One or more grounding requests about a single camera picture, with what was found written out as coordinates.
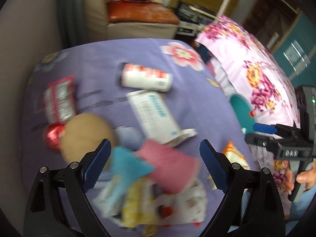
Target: teal bin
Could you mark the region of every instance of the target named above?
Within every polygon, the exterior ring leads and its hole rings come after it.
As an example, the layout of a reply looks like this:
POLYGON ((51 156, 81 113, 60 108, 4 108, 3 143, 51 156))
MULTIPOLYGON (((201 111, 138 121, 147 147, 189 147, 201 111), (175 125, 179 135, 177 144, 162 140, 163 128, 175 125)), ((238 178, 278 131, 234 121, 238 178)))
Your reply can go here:
POLYGON ((241 128, 245 129, 244 134, 254 133, 252 127, 256 123, 256 119, 251 118, 249 115, 252 111, 252 107, 246 98, 240 94, 234 94, 230 97, 229 101, 235 111, 241 128))

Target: purple bedsheet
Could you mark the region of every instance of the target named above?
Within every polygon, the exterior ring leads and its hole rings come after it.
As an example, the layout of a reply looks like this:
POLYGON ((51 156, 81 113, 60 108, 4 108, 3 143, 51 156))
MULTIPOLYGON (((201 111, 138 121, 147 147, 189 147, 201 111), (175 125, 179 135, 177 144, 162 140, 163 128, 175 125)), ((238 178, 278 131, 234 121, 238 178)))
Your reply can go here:
MULTIPOLYGON (((174 64, 172 57, 161 51, 161 46, 169 42, 165 39, 126 39, 91 43, 59 52, 52 56, 52 60, 44 60, 37 65, 26 88, 21 121, 22 174, 28 192, 41 166, 48 166, 51 170, 66 166, 62 156, 49 152, 42 139, 47 119, 41 103, 48 83, 74 75, 76 106, 80 113, 98 114, 114 128, 124 125, 141 129, 125 98, 126 93, 135 89, 120 87, 115 76, 121 62, 140 64, 173 74, 173 86, 166 93, 164 101, 182 129, 195 128, 198 132, 197 136, 177 147, 181 152, 200 158, 199 144, 203 139, 208 139, 217 151, 222 151, 228 141, 233 141, 254 169, 250 150, 243 140, 244 135, 227 97, 220 88, 207 80, 214 79, 211 73, 207 69, 199 72, 192 67, 174 64)), ((209 173, 203 162, 201 165, 199 178, 208 197, 206 220, 199 227, 185 224, 161 228, 156 237, 198 236, 212 218, 223 193, 211 190, 207 179, 209 173)), ((99 192, 92 189, 88 191, 87 197, 92 199, 99 192)), ((66 201, 65 206, 71 225, 78 229, 66 201)), ((100 219, 112 236, 142 236, 140 228, 127 232, 110 220, 100 219)))

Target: brown round object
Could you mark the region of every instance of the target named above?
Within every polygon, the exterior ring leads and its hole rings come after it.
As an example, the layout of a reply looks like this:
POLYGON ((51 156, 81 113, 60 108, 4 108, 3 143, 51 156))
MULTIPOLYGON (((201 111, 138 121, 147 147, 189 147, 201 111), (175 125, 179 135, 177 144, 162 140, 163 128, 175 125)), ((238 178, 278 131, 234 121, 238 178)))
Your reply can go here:
POLYGON ((79 114, 66 124, 65 134, 61 138, 61 154, 67 163, 80 161, 87 152, 94 151, 103 139, 108 139, 112 147, 117 146, 116 135, 103 118, 95 114, 79 114))

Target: blue gripper pad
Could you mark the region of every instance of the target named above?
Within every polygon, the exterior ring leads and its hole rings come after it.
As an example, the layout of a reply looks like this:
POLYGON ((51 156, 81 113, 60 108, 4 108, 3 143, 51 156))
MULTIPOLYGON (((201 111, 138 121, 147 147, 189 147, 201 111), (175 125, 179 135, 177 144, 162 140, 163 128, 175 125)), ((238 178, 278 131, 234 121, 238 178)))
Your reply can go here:
POLYGON ((277 132, 277 129, 275 128, 275 126, 259 124, 259 123, 255 123, 252 128, 256 132, 266 133, 266 134, 276 134, 277 132))
POLYGON ((204 164, 209 171, 217 189, 222 190, 225 194, 228 192, 229 186, 227 182, 227 173, 215 156, 216 151, 209 147, 206 140, 200 143, 200 155, 204 164))
POLYGON ((82 189, 86 193, 92 189, 97 182, 108 158, 111 155, 111 142, 106 140, 103 145, 97 148, 97 154, 83 173, 82 189))

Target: floral blanket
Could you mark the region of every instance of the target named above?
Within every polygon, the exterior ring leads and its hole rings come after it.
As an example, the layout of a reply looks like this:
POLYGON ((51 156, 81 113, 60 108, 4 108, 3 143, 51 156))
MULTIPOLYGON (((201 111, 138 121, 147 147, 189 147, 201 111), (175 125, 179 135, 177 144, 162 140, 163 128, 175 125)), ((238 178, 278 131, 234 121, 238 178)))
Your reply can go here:
MULTIPOLYGON (((292 84, 271 53, 241 25, 222 16, 217 24, 207 26, 195 41, 220 62, 236 92, 252 105, 251 114, 258 123, 292 126, 295 122, 299 127, 292 84)), ((267 166, 274 173, 284 212, 288 215, 290 204, 284 190, 284 163, 274 162, 272 153, 265 148, 251 149, 258 167, 267 166)))

